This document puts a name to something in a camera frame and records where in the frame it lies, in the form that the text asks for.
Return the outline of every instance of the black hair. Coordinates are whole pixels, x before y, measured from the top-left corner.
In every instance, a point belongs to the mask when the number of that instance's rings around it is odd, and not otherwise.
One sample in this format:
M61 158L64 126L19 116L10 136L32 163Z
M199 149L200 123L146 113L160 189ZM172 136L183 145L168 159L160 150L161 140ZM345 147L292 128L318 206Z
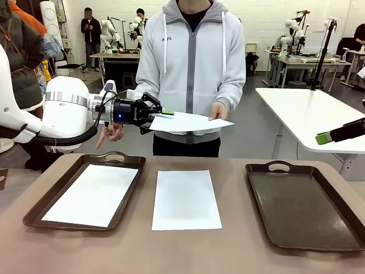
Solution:
M139 9L137 9L137 12L136 13L140 13L140 14L143 14L144 15L144 10L141 9L141 8L139 8Z

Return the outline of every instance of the hand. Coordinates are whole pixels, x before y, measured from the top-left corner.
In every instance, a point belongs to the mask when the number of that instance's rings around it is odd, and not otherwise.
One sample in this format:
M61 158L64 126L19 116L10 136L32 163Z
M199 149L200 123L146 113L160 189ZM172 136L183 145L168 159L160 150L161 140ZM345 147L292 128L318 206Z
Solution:
M110 124L108 128L103 128L102 134L96 144L96 149L98 150L102 146L106 137L108 137L109 141L116 142L123 138L123 135L123 126L121 124Z
M210 113L209 120L222 119L227 120L228 109L221 102L215 102L212 105L212 112Z

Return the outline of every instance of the tray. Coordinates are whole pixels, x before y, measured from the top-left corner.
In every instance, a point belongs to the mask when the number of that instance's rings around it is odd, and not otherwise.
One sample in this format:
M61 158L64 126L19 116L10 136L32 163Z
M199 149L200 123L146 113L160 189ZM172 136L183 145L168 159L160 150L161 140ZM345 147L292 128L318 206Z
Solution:
M23 223L30 227L52 228L71 231L110 231L115 228L121 219L124 208L136 185L139 175L144 167L146 159L143 157L127 156L121 152L109 152L104 155L86 154L82 155L76 163L53 185L53 187L33 206L24 216ZM57 202L57 200L68 190L80 174L90 165L125 167L138 169L131 186L120 202L108 227L93 227L90 225L58 223L54 221L42 221L43 216Z
M270 170L283 164L289 171ZM266 232L281 248L322 252L365 250L365 227L321 172L283 161L246 171Z

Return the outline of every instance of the black office chair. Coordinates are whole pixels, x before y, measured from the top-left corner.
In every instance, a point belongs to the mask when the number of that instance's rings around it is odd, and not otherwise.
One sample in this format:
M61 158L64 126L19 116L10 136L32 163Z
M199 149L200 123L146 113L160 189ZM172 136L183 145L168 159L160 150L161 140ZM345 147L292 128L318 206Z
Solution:
M84 72L82 71L82 66L83 66L83 65L85 65L85 64L67 64L67 65L63 65L63 66L56 66L56 63L57 63L57 62L60 62L60 61L66 61L66 62L68 63L66 53L64 52L64 50L61 50L61 52L62 52L62 54L63 54L63 58L62 58L62 59L60 59L60 60L56 60L56 59L55 59L55 61L54 61L54 63L55 63L55 67L56 67L57 69L67 69L67 70L68 70L68 74L69 74L69 76L70 76L70 77L72 77L72 76L71 76L70 71L73 71L73 70L76 70L76 69L80 69L81 74L82 74L82 76L83 76L83 78L84 78L84 79L81 79L81 80L82 80L82 81L86 81L86 78L85 78Z

